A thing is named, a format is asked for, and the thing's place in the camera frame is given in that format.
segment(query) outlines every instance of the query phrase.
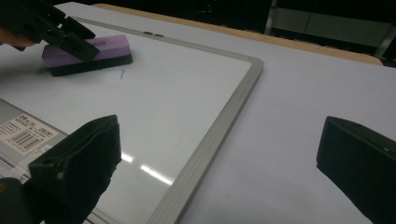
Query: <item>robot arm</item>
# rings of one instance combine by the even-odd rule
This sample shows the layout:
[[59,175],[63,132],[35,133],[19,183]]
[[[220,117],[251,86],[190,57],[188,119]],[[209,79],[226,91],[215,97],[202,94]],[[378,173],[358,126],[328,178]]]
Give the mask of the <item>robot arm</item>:
[[89,62],[99,49],[84,39],[95,34],[75,21],[48,0],[1,0],[0,26],[35,43],[41,40]]

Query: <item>table surface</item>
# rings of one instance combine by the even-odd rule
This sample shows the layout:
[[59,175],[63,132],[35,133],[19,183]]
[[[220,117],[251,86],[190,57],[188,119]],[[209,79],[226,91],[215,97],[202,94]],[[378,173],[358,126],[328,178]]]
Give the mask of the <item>table surface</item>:
[[180,19],[180,18],[169,17],[169,16],[159,15],[159,14],[155,14],[155,13],[149,13],[149,12],[135,10],[135,9],[131,9],[131,8],[116,7],[116,6],[111,6],[108,4],[95,4],[93,6],[105,8],[105,9],[109,9],[109,10],[114,10],[114,11],[118,11],[118,12],[122,12],[122,13],[127,13],[127,14],[131,14],[131,15],[136,15],[136,16],[140,16],[140,17],[144,17],[144,18],[159,20],[159,21],[170,21],[172,23],[188,25],[188,26],[197,27],[197,28],[210,30],[210,31],[215,31],[215,32],[219,32],[219,33],[223,33],[223,34],[227,34],[227,35],[240,36],[240,37],[244,37],[244,38],[248,38],[248,39],[252,39],[252,40],[257,40],[257,41],[261,41],[261,42],[265,42],[265,43],[285,46],[285,47],[289,47],[289,48],[293,48],[293,49],[302,49],[305,51],[330,55],[330,56],[334,56],[334,57],[338,57],[338,58],[349,59],[349,60],[353,60],[353,61],[357,61],[357,62],[382,65],[382,63],[379,59],[377,59],[376,57],[370,56],[370,55],[359,54],[359,53],[340,50],[340,49],[331,49],[331,48],[322,47],[319,45],[298,42],[298,41],[294,41],[294,40],[288,40],[288,39],[278,38],[278,37],[269,36],[269,35],[261,35],[261,34],[256,34],[253,32],[247,32],[247,31],[237,30],[237,29],[233,29],[233,28],[228,28],[228,27],[224,27],[224,26],[218,26],[218,25],[213,25],[213,24],[208,24],[208,23],[203,23],[203,22],[198,22],[198,21],[188,21],[188,20],[184,20],[184,19]]
[[316,156],[327,116],[396,139],[396,69],[99,7],[59,8],[265,62],[180,223],[371,223],[318,170]]

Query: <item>barcode sticker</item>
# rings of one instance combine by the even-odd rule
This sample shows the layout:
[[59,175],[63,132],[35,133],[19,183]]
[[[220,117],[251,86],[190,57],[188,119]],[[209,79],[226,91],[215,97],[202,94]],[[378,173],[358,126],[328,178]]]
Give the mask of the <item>barcode sticker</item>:
[[58,132],[26,114],[0,125],[0,141],[22,155],[37,149],[56,134]]

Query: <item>barcode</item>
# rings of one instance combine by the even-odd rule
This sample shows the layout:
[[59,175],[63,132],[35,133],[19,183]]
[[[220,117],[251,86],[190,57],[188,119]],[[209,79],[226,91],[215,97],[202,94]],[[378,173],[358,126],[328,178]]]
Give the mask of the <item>barcode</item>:
[[19,147],[23,148],[23,151],[29,150],[41,142],[40,139],[34,137],[27,131],[15,135],[14,137],[10,138],[10,140]]

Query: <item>purple eraser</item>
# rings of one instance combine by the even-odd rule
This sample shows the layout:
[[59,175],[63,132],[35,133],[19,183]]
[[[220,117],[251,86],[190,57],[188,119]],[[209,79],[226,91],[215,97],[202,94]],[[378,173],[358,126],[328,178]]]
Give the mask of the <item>purple eraser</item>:
[[42,59],[55,77],[87,72],[132,62],[131,50],[125,35],[113,35],[87,39],[88,43],[99,49],[91,62],[83,62],[75,56],[55,48],[44,47]]

